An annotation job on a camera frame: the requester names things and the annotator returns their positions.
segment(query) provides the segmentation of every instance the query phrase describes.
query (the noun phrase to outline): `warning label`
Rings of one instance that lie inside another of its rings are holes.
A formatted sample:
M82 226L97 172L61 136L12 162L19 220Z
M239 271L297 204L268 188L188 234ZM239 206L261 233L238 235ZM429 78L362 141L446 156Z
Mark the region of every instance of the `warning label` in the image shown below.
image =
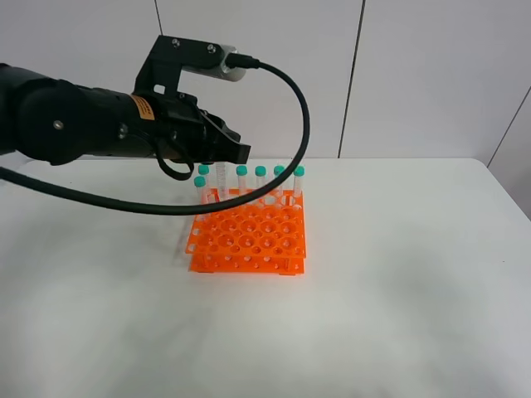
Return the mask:
M153 113L148 101L142 97L138 97L137 95L131 95L130 97L136 103L136 107L139 109L141 119L155 120L155 114Z

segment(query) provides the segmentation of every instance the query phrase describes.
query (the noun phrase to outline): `clear test tube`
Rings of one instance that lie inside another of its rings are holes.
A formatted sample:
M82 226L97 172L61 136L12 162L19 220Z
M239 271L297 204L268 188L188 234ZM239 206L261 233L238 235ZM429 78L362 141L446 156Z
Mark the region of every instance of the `clear test tube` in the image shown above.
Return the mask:
M219 201L225 201L229 197L229 191L227 189L227 170L224 162L216 163L216 177Z
M193 179L193 185L196 186L197 195L199 196L199 203L205 205L208 203L208 191L207 191L207 180L203 176L197 176ZM200 214L197 216L199 221L205 220L205 215Z
M297 166L293 172L295 179L293 181L293 197L300 197L302 193L302 178L304 176L304 166Z
M241 195L247 193L247 167L240 165L236 167L236 175L238 176L238 190Z
M207 164L200 164L199 167L197 168L197 171L199 172L200 176L205 177L205 182L207 184L207 185L205 185L205 189L207 190L208 193L210 193L210 188L211 188L211 185L210 185L210 168L208 167Z
M275 178L277 178L283 171L284 171L284 166L281 166L281 165L275 166L275 168L273 169L273 174L275 174ZM278 188L276 188L275 190L275 195L277 195L278 197L282 197L282 195L284 195L283 185L284 183L280 184Z
M267 170L264 166L256 166L256 189L263 187L266 184L266 174Z

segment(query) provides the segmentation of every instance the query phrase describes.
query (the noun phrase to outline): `table surface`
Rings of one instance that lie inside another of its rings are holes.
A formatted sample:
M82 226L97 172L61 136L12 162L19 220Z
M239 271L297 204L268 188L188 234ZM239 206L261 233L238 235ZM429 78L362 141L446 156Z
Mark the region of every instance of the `table surface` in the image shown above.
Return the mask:
M296 277L188 272L190 217L0 188L0 396L531 396L531 223L485 166L305 165ZM197 200L149 160L22 172Z

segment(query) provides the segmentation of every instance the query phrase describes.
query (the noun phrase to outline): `test tube cap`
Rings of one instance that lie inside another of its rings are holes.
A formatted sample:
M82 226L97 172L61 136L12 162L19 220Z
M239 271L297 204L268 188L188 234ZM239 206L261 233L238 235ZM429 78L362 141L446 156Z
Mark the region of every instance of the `test tube cap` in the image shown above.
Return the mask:
M264 166L256 166L255 174L258 177L264 177L266 173L267 173L267 171L266 171L266 168Z
M238 176L246 176L247 175L247 166L244 166L241 164L240 166L236 167L236 175Z
M193 185L198 188L204 187L205 185L207 185L207 180L205 180L205 177L203 176L197 176L193 179Z
M304 176L304 166L297 166L297 168L295 169L295 171L293 172L293 174L294 174L296 177L302 177L302 176Z
M202 176L206 176L210 172L210 169L208 168L207 164L200 164L197 170Z
M275 168L273 169L273 173L276 176L278 176L279 174L281 174L284 171L284 169L285 169L284 166L281 166L281 165L275 166Z

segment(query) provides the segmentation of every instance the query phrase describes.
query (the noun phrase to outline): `black robotic arm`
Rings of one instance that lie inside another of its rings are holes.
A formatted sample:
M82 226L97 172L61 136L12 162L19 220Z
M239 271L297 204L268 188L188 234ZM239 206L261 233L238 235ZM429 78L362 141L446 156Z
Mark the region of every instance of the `black robotic arm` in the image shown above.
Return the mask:
M170 177L191 177L194 163L246 163L251 147L225 122L178 92L182 70L239 80L245 69L266 69L295 92L303 111L303 139L293 161L274 181L229 201L196 206L159 206L98 197L41 182L0 167L0 178L56 197L120 211L188 215L221 211L253 201L295 170L309 142L309 111L294 81L273 66L235 53L231 47L159 36L137 76L131 95L89 89L64 80L0 64L0 154L19 151L52 165L84 154L157 158ZM155 92L162 86L163 92ZM186 163L173 170L164 159Z

